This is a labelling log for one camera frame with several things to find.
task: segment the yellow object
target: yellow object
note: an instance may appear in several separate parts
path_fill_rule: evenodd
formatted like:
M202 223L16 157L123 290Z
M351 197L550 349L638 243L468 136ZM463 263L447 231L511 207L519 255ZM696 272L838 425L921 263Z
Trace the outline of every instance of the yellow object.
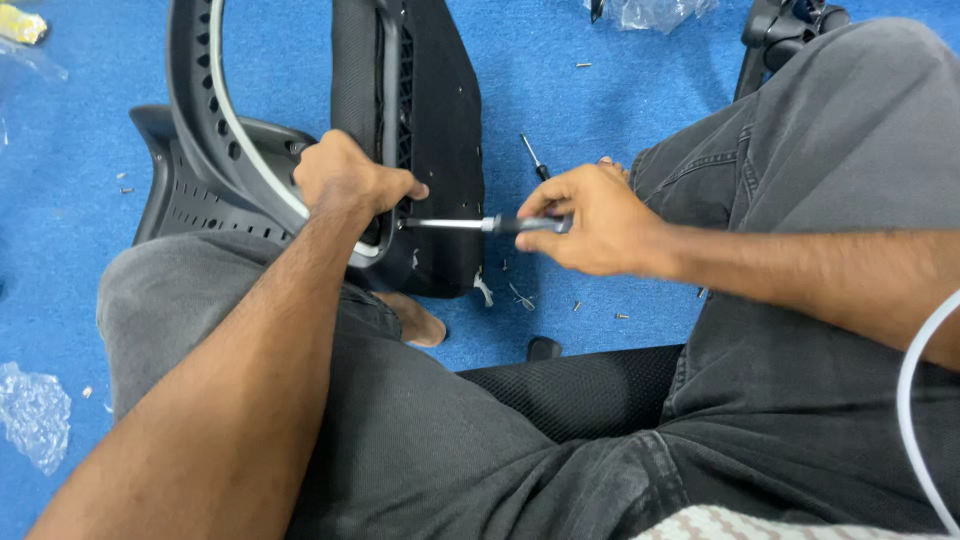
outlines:
M47 22L40 15L22 12L10 4L0 4L0 37L34 45L46 33Z

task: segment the left hand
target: left hand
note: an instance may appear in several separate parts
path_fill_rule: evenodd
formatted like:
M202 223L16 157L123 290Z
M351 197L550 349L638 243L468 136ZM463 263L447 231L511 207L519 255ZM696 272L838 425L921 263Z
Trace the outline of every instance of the left hand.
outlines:
M371 161L339 130L326 132L319 143L303 151L294 180L311 213L317 205L330 204L360 212L366 221L393 208L404 195L419 201L430 193L410 171Z

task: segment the hand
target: hand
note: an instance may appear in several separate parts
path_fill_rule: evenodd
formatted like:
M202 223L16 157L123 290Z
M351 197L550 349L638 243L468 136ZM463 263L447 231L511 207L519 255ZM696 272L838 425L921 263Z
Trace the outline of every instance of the hand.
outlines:
M516 217L573 213L567 234L522 233L520 251L540 251L566 268L595 276L667 277L661 246L670 226L637 199L626 175L609 160L582 165L541 184Z
M404 195L419 201L430 194L410 171L374 163L339 130L326 132L319 143L303 151L294 181L310 208L332 205L365 222L393 208Z

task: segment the screwdriver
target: screwdriver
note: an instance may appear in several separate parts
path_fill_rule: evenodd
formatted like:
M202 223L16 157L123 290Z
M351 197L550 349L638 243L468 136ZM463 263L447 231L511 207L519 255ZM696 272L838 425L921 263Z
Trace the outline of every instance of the screwdriver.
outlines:
M518 234L530 231L550 231L568 233L573 225L573 216L557 217L485 217L483 219L400 219L396 222L400 229L407 227L425 227L428 229L467 229L482 233Z
M537 164L537 176L540 177L541 182L546 182L550 180L550 171L546 170L546 165L540 163L540 160L537 159L537 155L534 154L534 149L530 148L530 141L527 140L527 135L520 134L523 137L523 144L527 145L527 150L530 151L530 157L534 159L534 163Z

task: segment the forearm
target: forearm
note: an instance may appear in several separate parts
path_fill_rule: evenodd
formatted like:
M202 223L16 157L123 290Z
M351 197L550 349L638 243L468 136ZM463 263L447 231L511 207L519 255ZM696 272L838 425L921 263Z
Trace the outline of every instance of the forearm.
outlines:
M32 538L278 538L324 413L363 212L315 211L227 319L62 487Z
M960 232L669 231L660 240L670 254L664 277L796 309L899 350L960 288ZM960 369L958 333L938 332L927 359Z

